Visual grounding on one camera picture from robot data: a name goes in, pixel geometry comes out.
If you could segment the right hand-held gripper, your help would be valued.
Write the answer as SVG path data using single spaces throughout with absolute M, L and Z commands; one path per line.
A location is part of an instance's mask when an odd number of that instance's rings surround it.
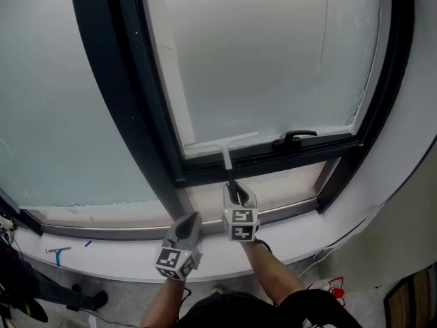
M 235 242 L 253 242 L 260 225 L 255 193 L 235 182 L 223 187 L 223 224 L 227 237 Z

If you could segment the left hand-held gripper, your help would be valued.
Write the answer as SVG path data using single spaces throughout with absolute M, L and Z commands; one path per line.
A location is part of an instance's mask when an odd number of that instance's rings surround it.
M 161 276 L 186 281 L 190 273 L 198 269 L 203 256 L 197 247 L 201 227 L 202 218 L 198 212 L 174 221 L 154 257 L 154 268 Z

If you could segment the white squeegee dark green handle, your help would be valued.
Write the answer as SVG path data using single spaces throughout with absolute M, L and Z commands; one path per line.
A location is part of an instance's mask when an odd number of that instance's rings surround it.
M 244 139 L 248 139 L 250 137 L 255 137 L 257 135 L 259 135 L 259 133 L 257 131 L 255 131 L 252 133 L 237 135 L 237 136 L 228 137 L 228 138 L 224 138 L 224 139 L 218 139 L 218 140 L 214 140 L 214 141 L 207 141 L 207 142 L 203 142 L 203 143 L 190 143 L 190 144 L 184 145 L 184 149 L 185 150 L 202 150 L 202 149 L 209 148 L 209 147 L 220 148 L 221 152 L 223 154 L 223 160 L 225 163 L 225 170 L 227 172 L 229 194 L 230 194 L 231 200 L 233 202 L 239 202 L 239 204 L 243 205 L 243 203 L 239 200 L 238 191 L 237 191 L 237 184 L 236 184 L 236 181 L 235 181 L 235 179 L 233 177 L 233 173 L 232 173 L 233 166 L 232 166 L 231 157 L 229 154 L 229 145 L 230 145 L 230 143 L 233 143 L 235 141 L 241 141 Z

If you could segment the frosted window glass pane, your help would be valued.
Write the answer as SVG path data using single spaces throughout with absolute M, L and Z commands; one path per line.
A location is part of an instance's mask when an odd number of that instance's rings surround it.
M 144 0 L 176 142 L 257 131 L 357 134 L 384 60 L 392 0 Z

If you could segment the person's right forearm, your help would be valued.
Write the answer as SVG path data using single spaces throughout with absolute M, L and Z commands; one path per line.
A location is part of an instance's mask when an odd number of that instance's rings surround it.
M 261 287 L 276 306 L 305 289 L 294 273 L 261 243 L 243 242 L 241 246 Z

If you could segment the person's left forearm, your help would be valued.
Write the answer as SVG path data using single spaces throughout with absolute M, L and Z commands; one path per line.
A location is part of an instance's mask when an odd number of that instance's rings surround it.
M 178 320 L 185 282 L 166 279 L 147 308 L 140 328 L 172 328 Z

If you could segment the small blue squeegee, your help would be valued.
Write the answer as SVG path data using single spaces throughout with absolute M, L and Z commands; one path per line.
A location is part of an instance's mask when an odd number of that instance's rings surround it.
M 45 252 L 47 254 L 54 254 L 55 255 L 55 264 L 57 267 L 61 266 L 61 253 L 63 251 L 69 251 L 71 250 L 71 247 L 61 247 L 56 249 L 45 249 Z

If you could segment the clear window pane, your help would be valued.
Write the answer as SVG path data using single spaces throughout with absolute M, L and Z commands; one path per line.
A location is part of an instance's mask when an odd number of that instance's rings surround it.
M 169 226 L 173 220 L 158 200 L 84 206 L 24 206 L 43 224 L 81 228 Z
M 317 197 L 338 163 L 337 159 L 302 167 L 240 179 L 257 198 L 260 211 L 270 210 Z M 222 182 L 187 187 L 185 192 L 193 210 L 204 221 L 220 219 L 223 214 Z

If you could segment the white window sill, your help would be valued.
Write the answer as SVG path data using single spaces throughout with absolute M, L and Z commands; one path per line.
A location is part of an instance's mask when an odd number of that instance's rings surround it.
M 364 208 L 353 220 L 354 209 L 370 197 L 363 192 L 323 215 L 310 213 L 267 225 L 260 236 L 286 264 L 315 256 L 329 266 L 329 277 L 355 274 L 371 278 L 374 284 L 437 262 L 437 167 L 420 165 L 386 203 Z M 93 241 L 87 245 L 79 239 L 36 236 L 26 230 L 19 230 L 16 238 L 25 255 L 47 264 L 55 262 L 50 249 L 67 247 L 61 256 L 64 269 L 129 282 L 160 280 L 152 264 L 155 242 Z

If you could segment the person's black shirt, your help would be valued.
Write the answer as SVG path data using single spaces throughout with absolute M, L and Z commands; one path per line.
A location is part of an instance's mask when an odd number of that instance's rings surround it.
M 214 292 L 200 300 L 173 328 L 362 328 L 324 290 L 301 290 L 274 306 L 249 293 Z

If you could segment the wide frosted window pane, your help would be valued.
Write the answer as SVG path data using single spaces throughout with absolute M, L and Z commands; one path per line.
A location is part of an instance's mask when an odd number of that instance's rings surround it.
M 146 202 L 72 0 L 0 0 L 0 189 L 23 208 Z

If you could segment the wooden cabinet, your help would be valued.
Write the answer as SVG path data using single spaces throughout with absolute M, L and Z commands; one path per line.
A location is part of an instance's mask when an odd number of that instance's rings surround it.
M 383 303 L 386 328 L 437 328 L 437 263 L 403 278 Z

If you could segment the black window frame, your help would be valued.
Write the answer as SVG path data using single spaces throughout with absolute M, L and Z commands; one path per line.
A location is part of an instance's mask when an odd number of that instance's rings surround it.
M 357 134 L 301 136 L 302 145 L 293 152 L 273 150 L 272 142 L 276 139 L 237 149 L 229 146 L 232 173 L 237 183 L 243 178 L 338 160 L 316 198 L 259 210 L 263 224 L 313 211 L 325 213 L 358 171 L 386 124 L 399 93 L 410 58 L 414 3 L 415 0 L 391 2 L 382 68 Z M 154 200 L 161 202 L 173 222 L 195 213 L 185 188 L 228 183 L 223 154 L 219 148 L 218 152 L 193 159 L 182 156 L 171 126 L 144 0 L 72 0 L 72 4 L 87 60 L 103 101 L 134 162 L 154 192 Z M 43 224 L 1 189 L 0 215 L 38 235 L 102 240 L 158 239 L 170 226 L 81 228 Z M 202 220 L 203 232 L 222 232 L 221 218 Z

